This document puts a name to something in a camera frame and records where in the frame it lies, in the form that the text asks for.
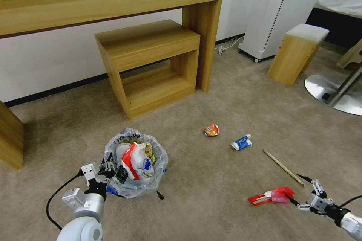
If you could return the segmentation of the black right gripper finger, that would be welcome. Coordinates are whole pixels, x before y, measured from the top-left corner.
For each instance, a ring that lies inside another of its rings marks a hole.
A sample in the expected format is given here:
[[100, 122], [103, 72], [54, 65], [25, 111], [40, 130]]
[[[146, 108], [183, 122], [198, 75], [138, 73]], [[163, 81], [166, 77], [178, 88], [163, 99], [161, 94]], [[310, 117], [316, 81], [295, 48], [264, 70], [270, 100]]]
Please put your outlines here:
[[307, 211], [312, 212], [312, 206], [310, 204], [300, 204], [298, 201], [296, 201], [294, 198], [290, 197], [288, 194], [285, 194], [285, 196], [289, 199], [289, 201], [297, 207], [298, 211]]
[[305, 181], [309, 182], [312, 184], [313, 186], [313, 194], [319, 196], [319, 197], [326, 197], [327, 194], [326, 192], [324, 191], [320, 181], [318, 179], [312, 179], [312, 178], [309, 178], [307, 176], [303, 176], [303, 175], [300, 175], [300, 174], [297, 174], [297, 176], [301, 177], [302, 179], [304, 179]]

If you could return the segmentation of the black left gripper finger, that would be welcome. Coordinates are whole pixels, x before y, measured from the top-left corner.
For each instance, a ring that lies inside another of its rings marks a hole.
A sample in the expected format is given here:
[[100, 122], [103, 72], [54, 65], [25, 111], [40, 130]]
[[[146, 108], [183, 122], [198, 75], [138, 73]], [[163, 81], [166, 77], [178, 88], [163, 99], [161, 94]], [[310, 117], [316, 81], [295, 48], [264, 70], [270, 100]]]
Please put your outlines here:
[[116, 174], [114, 159], [108, 158], [107, 160], [103, 159], [99, 165], [98, 174]]
[[109, 180], [115, 175], [115, 171], [100, 171], [95, 175], [95, 179], [97, 183], [108, 184]]

